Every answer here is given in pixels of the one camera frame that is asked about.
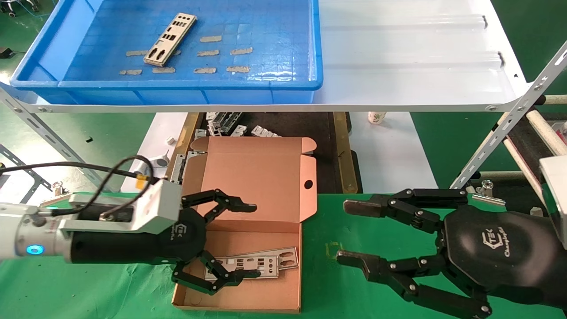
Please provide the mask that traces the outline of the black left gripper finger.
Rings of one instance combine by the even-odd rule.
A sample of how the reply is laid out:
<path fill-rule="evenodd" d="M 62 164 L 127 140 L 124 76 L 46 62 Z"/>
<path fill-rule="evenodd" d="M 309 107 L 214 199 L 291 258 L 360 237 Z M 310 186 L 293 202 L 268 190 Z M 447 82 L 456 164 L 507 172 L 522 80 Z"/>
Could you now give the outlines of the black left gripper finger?
<path fill-rule="evenodd" d="M 228 271 L 206 250 L 200 252 L 196 258 L 200 259 L 201 263 L 205 265 L 205 268 L 213 273 L 216 281 L 207 281 L 201 277 L 184 272 L 184 267 L 186 267 L 188 263 L 177 262 L 173 267 L 173 273 L 171 275 L 172 282 L 198 292 L 214 295 L 223 287 L 233 287 L 241 284 L 245 278 L 261 276 L 261 272 L 258 270 Z"/>
<path fill-rule="evenodd" d="M 222 190 L 214 189 L 182 196 L 182 208 L 200 206 L 207 202 L 215 202 L 213 209 L 204 215 L 205 222 L 212 222 L 226 210 L 237 213 L 251 213 L 257 210 L 255 204 L 247 204 L 237 196 L 229 196 Z"/>

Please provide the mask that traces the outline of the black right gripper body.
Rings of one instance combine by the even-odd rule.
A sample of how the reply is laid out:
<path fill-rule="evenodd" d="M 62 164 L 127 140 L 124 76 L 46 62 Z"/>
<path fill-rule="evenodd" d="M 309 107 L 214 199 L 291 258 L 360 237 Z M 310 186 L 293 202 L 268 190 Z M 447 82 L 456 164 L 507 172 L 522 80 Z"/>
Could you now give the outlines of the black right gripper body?
<path fill-rule="evenodd" d="M 462 206 L 445 217 L 443 243 L 443 274 L 466 294 L 566 308 L 566 250 L 546 218 Z"/>

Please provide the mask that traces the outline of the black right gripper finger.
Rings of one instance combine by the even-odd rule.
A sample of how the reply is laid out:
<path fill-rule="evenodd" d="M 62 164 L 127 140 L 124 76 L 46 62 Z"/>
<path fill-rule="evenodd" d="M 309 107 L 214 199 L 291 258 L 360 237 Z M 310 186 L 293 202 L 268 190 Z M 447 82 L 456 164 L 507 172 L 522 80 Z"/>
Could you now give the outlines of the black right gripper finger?
<path fill-rule="evenodd" d="M 460 319 L 486 319 L 492 314 L 483 292 L 465 297 L 415 281 L 416 277 L 437 276 L 448 270 L 447 260 L 439 254 L 388 261 L 380 256 L 340 249 L 336 259 L 343 266 L 360 269 L 367 281 L 387 285 L 415 305 Z"/>
<path fill-rule="evenodd" d="M 432 209 L 456 209 L 468 203 L 466 191 L 458 189 L 405 189 L 393 195 L 374 194 L 367 201 L 348 199 L 347 214 L 391 218 L 426 233 L 440 230 L 443 222 Z"/>

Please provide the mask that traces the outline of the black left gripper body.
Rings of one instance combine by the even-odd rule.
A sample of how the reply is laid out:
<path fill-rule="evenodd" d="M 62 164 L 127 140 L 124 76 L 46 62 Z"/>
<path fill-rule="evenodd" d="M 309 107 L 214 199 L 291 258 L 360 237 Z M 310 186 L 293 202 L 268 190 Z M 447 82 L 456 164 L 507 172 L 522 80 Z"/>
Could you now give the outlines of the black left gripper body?
<path fill-rule="evenodd" d="M 204 251 L 206 227 L 206 217 L 186 208 L 176 223 L 159 234 L 74 232 L 71 262 L 187 265 Z"/>

